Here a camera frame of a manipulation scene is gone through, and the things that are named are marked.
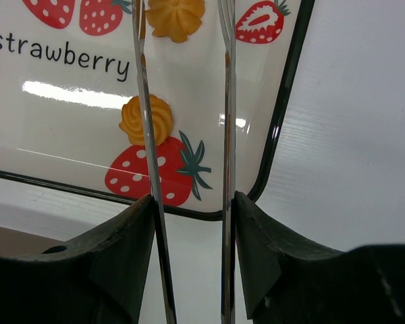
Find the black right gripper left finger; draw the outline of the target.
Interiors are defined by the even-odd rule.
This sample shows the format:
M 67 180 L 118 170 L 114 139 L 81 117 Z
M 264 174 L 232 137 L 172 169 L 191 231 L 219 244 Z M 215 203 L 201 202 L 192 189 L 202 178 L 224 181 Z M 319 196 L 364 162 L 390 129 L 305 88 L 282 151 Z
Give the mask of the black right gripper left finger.
M 0 256 L 0 323 L 137 323 L 155 233 L 144 196 L 40 254 Z

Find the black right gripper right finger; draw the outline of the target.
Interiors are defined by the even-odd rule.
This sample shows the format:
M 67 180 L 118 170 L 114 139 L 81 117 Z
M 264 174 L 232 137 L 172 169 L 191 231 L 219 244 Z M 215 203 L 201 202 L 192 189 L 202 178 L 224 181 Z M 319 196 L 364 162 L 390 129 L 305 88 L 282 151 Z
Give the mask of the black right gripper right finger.
M 342 252 L 268 216 L 237 192 L 236 242 L 254 323 L 405 323 L 405 244 Z

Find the metal tongs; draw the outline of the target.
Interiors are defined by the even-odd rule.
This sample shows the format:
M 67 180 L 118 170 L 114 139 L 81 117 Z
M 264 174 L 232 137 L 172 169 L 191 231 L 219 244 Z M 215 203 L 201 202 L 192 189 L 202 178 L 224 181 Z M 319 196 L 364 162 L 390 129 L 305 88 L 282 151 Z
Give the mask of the metal tongs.
M 235 323 L 235 266 L 236 225 L 234 194 L 236 191 L 236 3 L 218 2 L 219 21 L 225 43 L 225 118 L 223 158 L 223 210 L 222 210 L 222 263 L 221 263 L 221 321 Z M 167 323 L 176 323 L 176 305 L 169 260 L 164 206 L 159 179 L 159 166 L 155 148 L 150 92 L 144 56 L 145 42 L 144 1 L 132 3 L 132 31 L 136 56 L 136 70 L 140 111 L 142 118 L 148 178 L 155 201 L 155 233 L 163 286 L 163 299 Z

